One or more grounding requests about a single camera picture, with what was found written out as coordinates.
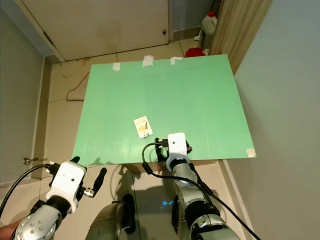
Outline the white resident pass card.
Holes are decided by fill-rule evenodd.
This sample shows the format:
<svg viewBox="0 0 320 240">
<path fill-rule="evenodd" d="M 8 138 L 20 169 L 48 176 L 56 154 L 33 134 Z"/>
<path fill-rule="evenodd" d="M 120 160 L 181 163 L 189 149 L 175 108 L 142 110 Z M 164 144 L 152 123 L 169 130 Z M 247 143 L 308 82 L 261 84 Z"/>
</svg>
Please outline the white resident pass card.
<svg viewBox="0 0 320 240">
<path fill-rule="evenodd" d="M 144 133 L 143 133 L 143 128 L 146 122 L 148 122 L 150 125 L 150 121 L 148 120 L 147 116 L 143 116 L 141 118 L 135 119 L 134 125 L 135 125 L 135 130 L 137 132 L 138 138 L 146 138 L 144 137 Z"/>
</svg>

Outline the silver robot left leg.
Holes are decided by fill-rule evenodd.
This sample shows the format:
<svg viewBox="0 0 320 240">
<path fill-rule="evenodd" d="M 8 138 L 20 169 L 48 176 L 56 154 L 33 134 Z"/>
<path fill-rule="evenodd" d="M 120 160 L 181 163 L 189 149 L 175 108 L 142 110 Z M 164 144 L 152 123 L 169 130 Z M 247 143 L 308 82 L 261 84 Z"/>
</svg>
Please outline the silver robot left leg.
<svg viewBox="0 0 320 240">
<path fill-rule="evenodd" d="M 136 230 L 135 199 L 132 194 L 125 194 L 98 213 L 85 240 L 119 240 L 121 233 L 134 234 Z"/>
</svg>

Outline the green corrugated plastic board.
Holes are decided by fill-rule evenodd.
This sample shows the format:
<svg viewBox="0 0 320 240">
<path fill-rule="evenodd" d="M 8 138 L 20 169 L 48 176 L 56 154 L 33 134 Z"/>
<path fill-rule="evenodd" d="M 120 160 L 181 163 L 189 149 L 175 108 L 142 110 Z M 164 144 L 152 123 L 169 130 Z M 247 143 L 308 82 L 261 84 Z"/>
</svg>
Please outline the green corrugated plastic board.
<svg viewBox="0 0 320 240">
<path fill-rule="evenodd" d="M 147 116 L 153 135 L 139 138 Z M 184 133 L 191 160 L 248 158 L 256 149 L 226 55 L 94 64 L 72 151 L 82 165 L 141 163 L 144 146 Z"/>
</svg>

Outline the grey door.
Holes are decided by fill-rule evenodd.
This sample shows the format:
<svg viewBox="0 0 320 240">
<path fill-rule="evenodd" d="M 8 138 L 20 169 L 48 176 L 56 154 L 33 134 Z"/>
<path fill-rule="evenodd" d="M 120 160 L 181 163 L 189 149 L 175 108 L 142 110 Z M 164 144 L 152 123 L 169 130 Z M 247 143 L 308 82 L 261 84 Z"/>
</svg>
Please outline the grey door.
<svg viewBox="0 0 320 240">
<path fill-rule="evenodd" d="M 29 166 L 41 91 L 42 57 L 4 10 L 0 11 L 0 183 Z"/>
</svg>

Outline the bare person foot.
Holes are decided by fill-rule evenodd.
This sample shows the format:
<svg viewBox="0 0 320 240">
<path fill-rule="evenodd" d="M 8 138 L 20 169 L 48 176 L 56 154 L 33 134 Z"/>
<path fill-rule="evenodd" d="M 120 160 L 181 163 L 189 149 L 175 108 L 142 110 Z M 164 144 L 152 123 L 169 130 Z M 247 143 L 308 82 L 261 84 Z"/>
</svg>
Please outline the bare person foot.
<svg viewBox="0 0 320 240">
<path fill-rule="evenodd" d="M 12 240 L 14 231 L 18 225 L 19 222 L 14 222 L 0 227 L 0 240 Z"/>
</svg>

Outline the red object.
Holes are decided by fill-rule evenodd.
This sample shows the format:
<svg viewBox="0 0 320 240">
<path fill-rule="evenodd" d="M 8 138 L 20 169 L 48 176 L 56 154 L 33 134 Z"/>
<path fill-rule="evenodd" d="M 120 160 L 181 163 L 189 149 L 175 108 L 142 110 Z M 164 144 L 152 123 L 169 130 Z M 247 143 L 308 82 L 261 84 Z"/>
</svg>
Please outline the red object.
<svg viewBox="0 0 320 240">
<path fill-rule="evenodd" d="M 191 58 L 191 57 L 205 57 L 206 53 L 204 50 L 202 50 L 199 47 L 194 47 L 194 48 L 189 48 L 188 50 L 185 51 L 184 56 L 186 58 Z"/>
</svg>

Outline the beige door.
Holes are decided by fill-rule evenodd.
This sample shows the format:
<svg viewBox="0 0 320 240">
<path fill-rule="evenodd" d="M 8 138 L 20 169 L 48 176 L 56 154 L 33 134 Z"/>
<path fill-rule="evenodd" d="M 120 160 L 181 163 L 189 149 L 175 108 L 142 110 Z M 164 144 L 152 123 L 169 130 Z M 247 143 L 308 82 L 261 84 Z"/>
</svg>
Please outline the beige door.
<svg viewBox="0 0 320 240">
<path fill-rule="evenodd" d="M 25 7 L 64 61 L 169 43 L 169 0 L 17 2 Z"/>
</svg>

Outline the white bottle with red cap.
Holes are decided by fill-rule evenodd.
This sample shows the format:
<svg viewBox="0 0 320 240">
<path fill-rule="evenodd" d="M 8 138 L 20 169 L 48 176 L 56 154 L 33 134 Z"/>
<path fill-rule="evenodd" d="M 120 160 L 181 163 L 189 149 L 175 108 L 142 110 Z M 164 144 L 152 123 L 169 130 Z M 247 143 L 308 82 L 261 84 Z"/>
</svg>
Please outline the white bottle with red cap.
<svg viewBox="0 0 320 240">
<path fill-rule="evenodd" d="M 206 16 L 203 18 L 201 27 L 202 31 L 206 35 L 214 35 L 215 30 L 217 29 L 218 19 L 215 16 L 214 11 L 209 11 Z"/>
</svg>

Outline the light wooden panel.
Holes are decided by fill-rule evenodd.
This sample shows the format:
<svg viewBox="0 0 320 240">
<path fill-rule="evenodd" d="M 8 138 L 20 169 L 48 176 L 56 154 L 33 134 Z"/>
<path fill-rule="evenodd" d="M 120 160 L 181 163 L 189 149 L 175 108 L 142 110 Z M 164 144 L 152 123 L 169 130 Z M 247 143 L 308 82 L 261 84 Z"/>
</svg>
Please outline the light wooden panel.
<svg viewBox="0 0 320 240">
<path fill-rule="evenodd" d="M 236 73 L 273 0 L 222 0 L 210 54 L 227 55 Z"/>
</svg>

